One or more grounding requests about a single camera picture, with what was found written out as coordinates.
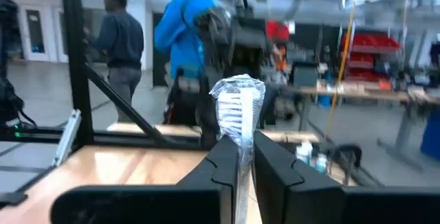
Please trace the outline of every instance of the blue jacket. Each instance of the blue jacket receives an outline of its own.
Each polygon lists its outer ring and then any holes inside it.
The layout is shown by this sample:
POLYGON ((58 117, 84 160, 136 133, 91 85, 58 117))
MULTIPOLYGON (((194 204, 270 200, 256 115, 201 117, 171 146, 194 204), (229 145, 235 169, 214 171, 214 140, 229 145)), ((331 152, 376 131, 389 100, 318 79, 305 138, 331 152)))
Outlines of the blue jacket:
POLYGON ((194 17, 215 6, 214 0, 172 0, 154 31, 155 48, 170 54, 171 78, 179 67, 186 77, 195 78, 203 70, 204 49, 197 36, 194 17))

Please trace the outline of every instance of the table leg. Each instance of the table leg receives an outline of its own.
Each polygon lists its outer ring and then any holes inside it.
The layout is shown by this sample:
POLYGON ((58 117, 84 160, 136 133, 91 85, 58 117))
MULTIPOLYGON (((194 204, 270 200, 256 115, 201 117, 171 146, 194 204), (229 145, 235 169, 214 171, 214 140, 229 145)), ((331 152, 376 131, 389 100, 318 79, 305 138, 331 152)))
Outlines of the table leg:
POLYGON ((305 95, 304 101, 302 102, 300 125, 298 127, 299 131, 307 131, 307 125, 309 123, 310 104, 311 104, 311 96, 305 95))
POLYGON ((377 145, 383 149, 396 160, 403 162, 407 166, 411 167, 413 170, 417 172, 422 172, 423 168, 415 162, 413 159, 409 158, 404 154, 404 149, 408 144, 408 137, 412 128, 412 121, 410 119, 410 115, 412 113, 411 107, 406 107, 405 113, 402 115, 402 119, 400 122, 399 132, 397 133, 397 139, 395 143, 388 144, 380 139, 377 139, 377 145))

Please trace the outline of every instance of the cable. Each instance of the cable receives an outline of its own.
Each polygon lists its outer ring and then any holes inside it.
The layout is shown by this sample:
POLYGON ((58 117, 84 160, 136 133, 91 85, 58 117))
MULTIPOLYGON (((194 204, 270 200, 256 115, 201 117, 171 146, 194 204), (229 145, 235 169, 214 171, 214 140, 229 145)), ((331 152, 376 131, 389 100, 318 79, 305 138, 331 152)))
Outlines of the cable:
POLYGON ((286 21, 290 21, 293 20, 294 17, 296 16, 296 13, 298 12, 298 10, 300 9, 301 3, 303 2, 303 0, 296 0, 294 2, 294 4, 292 4, 292 7, 289 9, 289 11, 287 11, 286 15, 285 15, 285 20, 286 21))
POLYGON ((344 75, 345 63, 347 61, 347 56, 348 56, 348 53, 349 53, 351 29, 353 28, 353 20, 354 20, 354 16, 355 16, 355 9, 356 9, 356 3, 351 8, 350 19, 349 19, 349 26, 347 28, 346 36, 345 36, 344 53, 342 55, 342 62, 341 62, 341 65, 340 65, 340 68, 339 68, 339 73, 338 73, 338 81, 336 82, 335 92, 333 93, 333 98, 331 100, 330 114, 329 114, 329 117, 327 118, 327 123, 325 125, 325 132, 324 132, 324 140, 325 141, 327 140, 327 134, 329 132, 329 128, 330 128, 331 123, 333 121, 333 114, 335 112, 336 100, 338 99, 338 87, 339 87, 339 85, 340 85, 340 83, 342 81, 342 76, 344 75))

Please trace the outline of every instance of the wooden table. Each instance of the wooden table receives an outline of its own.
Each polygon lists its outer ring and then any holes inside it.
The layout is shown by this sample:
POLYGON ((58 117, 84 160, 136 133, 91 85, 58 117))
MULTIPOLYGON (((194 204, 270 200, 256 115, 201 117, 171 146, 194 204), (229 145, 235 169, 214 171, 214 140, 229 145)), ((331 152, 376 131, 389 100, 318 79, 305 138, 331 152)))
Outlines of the wooden table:
MULTIPOLYGON (((131 124, 114 124, 109 129, 129 131, 130 127, 133 128, 130 131, 139 132, 139 128, 131 124)), ((183 133, 183 129, 174 128, 176 127, 158 126, 163 133, 183 133)), ((205 156, 206 152, 200 151, 85 146, 32 186, 26 192, 28 200, 17 207, 0 210, 0 223, 49 224, 50 208, 54 200, 63 192, 77 186, 174 184, 195 168, 205 156)), ((332 177, 342 182, 343 175, 343 171, 334 165, 332 177)), ((252 182, 248 203, 248 223, 260 224, 252 182)))
MULTIPOLYGON (((155 128, 165 135, 176 135, 182 137, 199 137, 199 127, 190 128, 178 125, 155 125, 155 128)), ((107 128, 108 131, 122 131, 130 133, 143 133, 136 124, 114 123, 107 128)), ((312 132, 298 131, 261 131, 275 142, 319 142, 319 138, 312 132)))
MULTIPOLYGON (((363 85, 365 87, 360 87, 359 89, 368 89, 371 86, 367 87, 368 83, 358 83, 359 85, 363 85)), ((327 89, 327 85, 323 81, 318 81, 316 87, 303 87, 299 89, 295 89, 292 87, 288 87, 287 91, 293 91, 295 93, 300 93, 305 95, 304 102, 302 104, 302 110, 300 115, 300 124, 298 127, 299 131, 306 131, 307 125, 309 122, 309 112, 311 106, 311 96, 332 96, 335 94, 334 91, 329 91, 327 89)), ((359 99, 369 99, 369 100, 388 100, 388 101, 396 101, 396 102, 410 102, 410 96, 405 91, 400 92, 392 92, 392 91, 340 91, 337 94, 338 97, 341 98, 359 98, 359 99)), ((424 96, 424 100, 430 104, 440 104, 440 99, 433 98, 432 96, 424 96)), ((403 164, 410 166, 416 171, 422 171, 423 168, 411 158, 407 157, 404 154, 404 149, 408 145, 408 138, 412 128, 412 120, 410 116, 412 116, 417 107, 414 104, 409 104, 406 107, 404 114, 401 117, 399 130, 397 132, 397 137, 394 143, 386 143, 377 139, 377 145, 383 149, 392 157, 397 159, 398 161, 403 162, 403 164)))

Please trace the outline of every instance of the plastic bag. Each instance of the plastic bag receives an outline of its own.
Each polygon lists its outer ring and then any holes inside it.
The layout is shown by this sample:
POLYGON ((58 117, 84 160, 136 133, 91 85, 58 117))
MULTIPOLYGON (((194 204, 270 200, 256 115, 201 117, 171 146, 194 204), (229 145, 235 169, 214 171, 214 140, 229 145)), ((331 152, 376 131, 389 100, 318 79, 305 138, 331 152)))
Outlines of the plastic bag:
POLYGON ((239 146, 235 223, 245 224, 250 172, 254 159, 254 131, 263 105, 265 85, 260 80, 243 74, 221 79, 210 94, 217 99, 220 136, 228 135, 239 146))

